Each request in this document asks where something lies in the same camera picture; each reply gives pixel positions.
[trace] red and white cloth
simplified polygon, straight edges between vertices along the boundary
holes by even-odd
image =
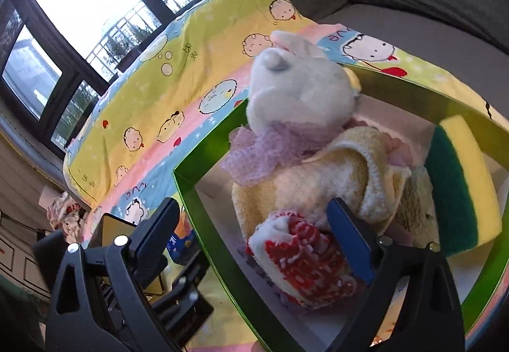
[[[274,284],[303,306],[321,308],[357,289],[334,237],[295,211],[270,214],[249,239],[248,251]]]

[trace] yellow towel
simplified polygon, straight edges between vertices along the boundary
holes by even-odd
[[[335,197],[383,233],[395,216],[410,169],[387,163],[381,135],[367,126],[348,129],[302,164],[278,167],[258,185],[234,183],[232,200],[244,239],[282,209],[296,210],[328,230],[325,208]]]

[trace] window frame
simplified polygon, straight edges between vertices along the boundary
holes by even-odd
[[[110,82],[106,81],[87,62],[87,59],[83,58],[73,48],[67,39],[59,33],[36,0],[8,1],[14,5],[14,8],[21,18],[21,26],[17,32],[16,39],[22,28],[26,26],[41,48],[62,71],[62,75],[49,95],[48,101],[39,119],[37,119],[20,101],[17,95],[7,85],[1,74],[0,95],[8,108],[11,109],[20,120],[21,124],[27,128],[38,141],[52,151],[53,154],[63,159],[65,152],[53,143],[52,135],[78,87],[85,81],[100,97],[105,94],[114,79],[111,79]],[[155,40],[174,19],[201,1],[202,0],[192,0],[178,12],[173,13],[163,0],[141,0],[161,22],[161,26],[156,28],[156,30],[148,35],[138,46],[129,51],[116,68],[124,72],[134,62],[136,57]],[[0,73],[3,73],[4,68],[5,63],[0,64]],[[89,114],[90,112],[85,109],[80,120],[82,118],[87,118]]]

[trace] red heart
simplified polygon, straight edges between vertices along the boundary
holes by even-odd
[[[387,69],[381,69],[383,73],[386,73],[388,75],[396,76],[396,77],[403,77],[407,75],[406,70],[401,68],[387,68]]]

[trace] yellow sponge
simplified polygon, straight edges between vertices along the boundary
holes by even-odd
[[[461,116],[435,128],[426,163],[444,255],[470,250],[502,231],[495,186],[483,153]]]

